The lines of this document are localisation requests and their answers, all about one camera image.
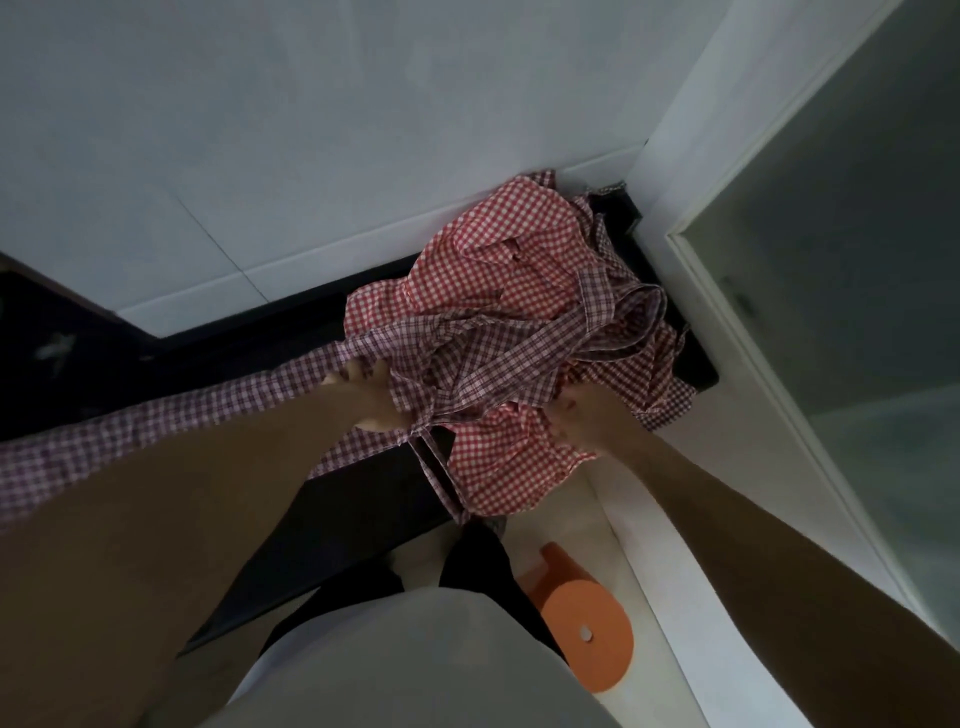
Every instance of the shirt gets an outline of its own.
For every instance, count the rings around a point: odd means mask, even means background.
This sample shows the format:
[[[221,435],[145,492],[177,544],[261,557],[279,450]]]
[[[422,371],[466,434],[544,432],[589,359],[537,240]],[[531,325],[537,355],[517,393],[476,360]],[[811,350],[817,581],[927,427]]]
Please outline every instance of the shirt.
[[[556,654],[483,595],[421,589],[311,619],[253,666],[208,728],[604,726]]]
[[[608,384],[648,428],[679,417],[694,390],[672,375],[683,338],[662,320],[662,289],[617,258],[585,198],[567,201],[551,184],[548,173],[514,178],[445,226],[410,277],[355,292],[345,341],[0,444],[0,528],[125,454],[301,396],[352,358],[390,360],[395,403],[414,424],[354,429],[310,475],[421,438],[453,497],[426,463],[424,472],[460,522],[532,508],[592,457],[554,442],[540,411],[564,382]],[[448,463],[430,438],[434,425],[457,432]]]

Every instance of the laundry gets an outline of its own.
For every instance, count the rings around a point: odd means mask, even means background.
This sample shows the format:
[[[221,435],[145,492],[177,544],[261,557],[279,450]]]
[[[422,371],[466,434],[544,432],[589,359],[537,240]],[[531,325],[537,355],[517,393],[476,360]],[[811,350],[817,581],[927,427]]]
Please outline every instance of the laundry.
[[[555,183],[554,173],[545,171],[501,185],[437,233],[405,279],[382,280],[351,295],[347,334],[465,306],[549,320],[577,303],[577,274],[591,269],[603,270],[614,291],[636,288],[639,281],[613,251],[587,197],[566,200]],[[695,393],[673,376],[683,338],[662,320],[666,298],[656,290],[658,295],[647,299],[645,316],[617,317],[610,324],[635,327],[642,342],[637,351],[574,356],[556,376],[558,386],[584,379],[611,386],[647,429],[683,415]],[[532,508],[593,457],[553,442],[540,407],[508,400],[479,419],[444,423],[457,435],[449,475],[471,513],[492,516]],[[424,439],[429,440],[428,433]],[[434,489],[443,493],[435,482]]]
[[[540,413],[566,381],[609,384],[648,428],[676,419],[694,390],[671,372],[683,338],[662,320],[663,291],[630,273],[586,200],[566,201],[552,179],[507,182],[440,231],[406,279],[355,292],[342,342],[0,445],[0,528],[164,437],[304,395],[352,358],[391,361],[392,394],[414,424],[354,429],[310,475],[412,438],[438,454],[429,429],[447,426],[457,433],[446,464],[456,502],[425,472],[460,521],[533,507],[592,456],[554,443]]]

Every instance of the grout line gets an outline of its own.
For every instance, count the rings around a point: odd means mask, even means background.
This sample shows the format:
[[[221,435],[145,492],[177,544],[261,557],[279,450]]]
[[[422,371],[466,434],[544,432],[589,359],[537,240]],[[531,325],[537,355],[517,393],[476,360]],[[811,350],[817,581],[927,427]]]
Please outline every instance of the grout line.
[[[197,223],[197,226],[202,231],[204,231],[204,235],[210,238],[210,242],[213,243],[215,246],[217,246],[217,250],[223,253],[224,257],[230,261],[230,265],[232,265],[234,268],[237,269],[237,273],[239,273],[241,276],[247,279],[247,283],[249,283],[253,287],[254,291],[260,294],[260,298],[262,298],[266,303],[269,303],[270,299],[268,299],[266,296],[263,295],[263,291],[261,291],[259,288],[256,287],[256,284],[250,279],[250,276],[247,275],[246,271],[244,271],[239,265],[236,264],[236,261],[233,258],[231,258],[229,253],[224,250],[223,246],[217,242],[217,239],[213,235],[211,235],[210,231],[207,230],[206,227],[204,227],[204,224],[197,219],[197,216],[193,214],[193,211],[186,206],[186,203],[183,200],[180,199],[180,195],[177,195],[174,192],[171,192],[170,194],[173,195],[174,200],[180,203],[180,206],[186,211],[186,213],[190,216],[190,218],[195,223]]]

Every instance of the white shirt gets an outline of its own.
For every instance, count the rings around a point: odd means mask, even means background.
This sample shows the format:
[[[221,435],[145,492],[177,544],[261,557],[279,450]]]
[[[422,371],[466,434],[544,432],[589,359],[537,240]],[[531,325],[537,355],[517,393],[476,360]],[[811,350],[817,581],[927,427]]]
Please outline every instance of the white shirt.
[[[421,589],[305,622],[206,728],[616,726],[564,662],[483,595]]]

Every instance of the white wall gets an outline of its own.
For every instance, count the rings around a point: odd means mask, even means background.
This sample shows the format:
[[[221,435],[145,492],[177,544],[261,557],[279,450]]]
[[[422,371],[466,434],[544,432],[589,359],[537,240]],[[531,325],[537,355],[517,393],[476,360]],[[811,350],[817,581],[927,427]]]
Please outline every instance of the white wall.
[[[0,247],[163,333],[320,284],[355,251],[276,262],[635,152],[728,5],[5,3]]]

